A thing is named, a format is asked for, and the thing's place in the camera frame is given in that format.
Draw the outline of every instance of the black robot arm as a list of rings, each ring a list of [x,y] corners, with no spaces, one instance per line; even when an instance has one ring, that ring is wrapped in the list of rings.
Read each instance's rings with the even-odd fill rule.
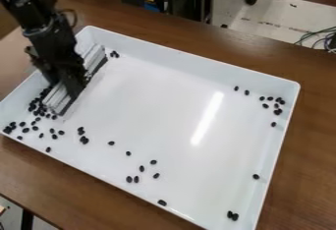
[[[32,43],[26,49],[31,62],[53,86],[61,82],[76,99],[87,84],[84,60],[75,52],[75,36],[66,17],[55,9],[56,0],[0,1]]]

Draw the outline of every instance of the white surface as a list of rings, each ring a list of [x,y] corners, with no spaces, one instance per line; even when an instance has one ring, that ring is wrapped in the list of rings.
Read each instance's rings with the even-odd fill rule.
[[[51,157],[146,201],[165,200],[166,207],[158,206],[204,228],[253,229],[300,86],[103,29],[87,27],[78,40],[81,53],[95,42],[121,57],[109,59],[64,119],[43,119],[38,132],[23,134],[23,143],[45,154],[50,146]],[[32,121],[28,103],[44,87],[36,72],[5,98],[1,128]],[[261,95],[283,97],[283,114],[262,108]],[[80,126],[87,145],[79,142]],[[53,141],[50,128],[66,135]],[[151,159],[158,163],[151,166]],[[161,176],[154,180],[156,172]],[[129,175],[140,182],[128,184]],[[228,219],[228,210],[239,220]]]
[[[294,43],[306,33],[336,26],[336,8],[304,0],[213,0],[212,23],[220,27]],[[312,44],[324,35],[304,42]]]

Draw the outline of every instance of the cable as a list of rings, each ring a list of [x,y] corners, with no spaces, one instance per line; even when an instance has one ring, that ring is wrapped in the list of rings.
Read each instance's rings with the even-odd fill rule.
[[[78,22],[79,18],[78,18],[77,13],[74,9],[62,9],[62,10],[59,10],[58,12],[61,13],[61,14],[71,13],[74,17],[74,21],[70,25],[70,27],[73,29],[77,25],[77,22]]]

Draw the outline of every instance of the white tray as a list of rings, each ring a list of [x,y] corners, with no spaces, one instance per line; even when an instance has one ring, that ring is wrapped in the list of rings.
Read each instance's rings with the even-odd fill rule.
[[[254,229],[299,84],[104,29],[86,27],[77,38],[81,54],[98,43],[109,61],[64,118],[42,119],[38,132],[19,128],[6,136],[23,136],[23,144],[203,228]],[[110,57],[112,50],[119,59]],[[45,87],[34,72],[9,94],[0,104],[1,130],[12,121],[30,123],[28,104]],[[274,100],[262,102],[262,95],[286,100],[283,113],[274,115]],[[89,144],[79,142],[80,126]],[[52,140],[50,128],[66,135]],[[140,182],[127,183],[129,175]],[[237,221],[227,217],[229,210],[239,213]]]

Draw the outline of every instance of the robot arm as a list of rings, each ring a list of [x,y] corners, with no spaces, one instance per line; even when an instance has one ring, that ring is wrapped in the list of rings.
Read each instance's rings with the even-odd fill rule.
[[[0,0],[14,16],[32,46],[31,62],[52,86],[62,83],[75,100],[87,84],[83,58],[75,52],[76,39],[56,0]]]

